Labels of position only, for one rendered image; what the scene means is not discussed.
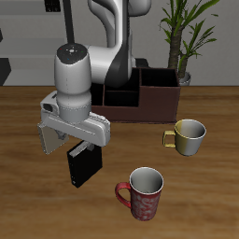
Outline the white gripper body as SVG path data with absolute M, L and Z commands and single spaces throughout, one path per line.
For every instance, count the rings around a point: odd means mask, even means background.
M 110 140 L 110 122 L 103 116 L 90 113 L 89 117 L 78 124 L 63 121 L 46 110 L 41 110 L 44 124 L 54 130 L 72 135 L 76 138 L 104 147 Z

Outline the beige book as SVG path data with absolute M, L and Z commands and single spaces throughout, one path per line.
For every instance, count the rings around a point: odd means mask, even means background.
M 37 124 L 37 130 L 42 150 L 46 154 L 50 154 L 69 140 L 69 136 L 64 140 L 59 139 L 56 130 L 46 126 L 43 122 Z

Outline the black book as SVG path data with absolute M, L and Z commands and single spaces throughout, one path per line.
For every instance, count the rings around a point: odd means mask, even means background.
M 81 150 L 83 141 L 67 151 L 67 159 L 72 184 L 79 188 L 102 167 L 102 148 L 94 145 L 94 150 Z

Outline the dark brown desk caddy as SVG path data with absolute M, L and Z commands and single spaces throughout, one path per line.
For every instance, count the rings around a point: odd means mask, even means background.
M 120 88 L 92 83 L 91 111 L 111 122 L 175 124 L 179 95 L 175 69 L 138 67 Z

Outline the red patterned mug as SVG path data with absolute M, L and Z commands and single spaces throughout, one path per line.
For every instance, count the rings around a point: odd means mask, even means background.
M 163 188 L 162 175 L 153 168 L 136 168 L 130 174 L 129 182 L 120 182 L 115 187 L 118 200 L 131 209 L 132 215 L 141 221 L 154 218 Z M 131 200 L 128 201 L 120 195 L 120 190 L 130 192 Z

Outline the yellow and white mug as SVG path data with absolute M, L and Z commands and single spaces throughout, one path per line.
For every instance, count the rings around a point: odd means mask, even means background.
M 175 138 L 174 144 L 166 142 L 166 136 Z M 206 128 L 195 119 L 182 119 L 175 124 L 173 131 L 165 131 L 162 135 L 162 144 L 167 148 L 175 148 L 184 156 L 192 156 L 197 153 L 204 137 Z

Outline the black pole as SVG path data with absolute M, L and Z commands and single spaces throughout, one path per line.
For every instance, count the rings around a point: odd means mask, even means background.
M 75 42 L 71 0 L 63 0 L 63 14 L 66 30 L 67 42 L 73 44 Z

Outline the green pot plant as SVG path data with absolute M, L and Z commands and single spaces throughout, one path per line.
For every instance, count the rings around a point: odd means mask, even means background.
M 210 38 L 214 26 L 200 35 L 204 20 L 195 25 L 191 23 L 219 0 L 208 0 L 203 4 L 203 0 L 199 0 L 192 9 L 187 8 L 188 0 L 169 1 L 170 11 L 163 8 L 166 18 L 161 20 L 161 24 L 165 22 L 169 27 L 168 30 L 163 29 L 167 36 L 165 41 L 170 45 L 168 67 L 176 70 L 180 86 L 189 86 L 191 74 L 186 71 L 189 58 L 198 58 L 200 47 L 216 41 L 215 38 Z

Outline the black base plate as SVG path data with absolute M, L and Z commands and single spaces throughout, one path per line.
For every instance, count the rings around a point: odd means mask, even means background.
M 136 67 L 149 67 L 148 61 L 145 58 L 136 58 L 135 66 Z

